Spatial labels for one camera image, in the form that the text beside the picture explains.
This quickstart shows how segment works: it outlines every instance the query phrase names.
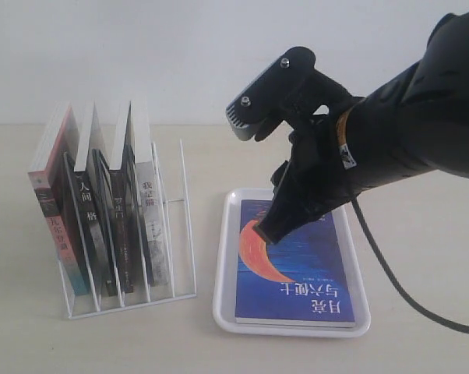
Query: label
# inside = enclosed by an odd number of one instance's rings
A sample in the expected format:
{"label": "label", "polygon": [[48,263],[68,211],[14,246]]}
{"label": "label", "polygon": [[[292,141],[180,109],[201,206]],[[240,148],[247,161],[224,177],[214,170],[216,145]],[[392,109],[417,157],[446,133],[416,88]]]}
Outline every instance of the label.
{"label": "label", "polygon": [[338,147],[340,150],[340,158],[342,159],[342,163],[344,164],[344,167],[346,170],[358,165],[356,160],[352,157],[352,154],[347,145],[347,139],[345,136],[345,128],[347,124],[347,119],[349,117],[349,113],[351,113],[352,108],[353,107],[345,111],[338,118],[338,121],[337,121],[337,138],[338,138]]}

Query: table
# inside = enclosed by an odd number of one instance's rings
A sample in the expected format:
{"label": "table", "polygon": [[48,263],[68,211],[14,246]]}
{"label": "table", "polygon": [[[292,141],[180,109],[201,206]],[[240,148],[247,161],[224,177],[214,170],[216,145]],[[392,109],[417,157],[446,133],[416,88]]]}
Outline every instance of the table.
{"label": "table", "polygon": [[[212,317],[220,219],[237,187],[270,187],[288,157],[288,129],[261,143],[227,125],[154,126],[163,150],[182,139],[189,178],[198,295],[68,321],[54,246],[26,176],[41,125],[0,125],[0,372],[469,372],[469,336],[415,312],[381,270],[354,211],[352,235],[372,314],[352,340],[243,336]],[[104,127],[108,144],[113,128]],[[469,180],[434,171],[359,198],[395,274],[429,309],[469,323]]]}

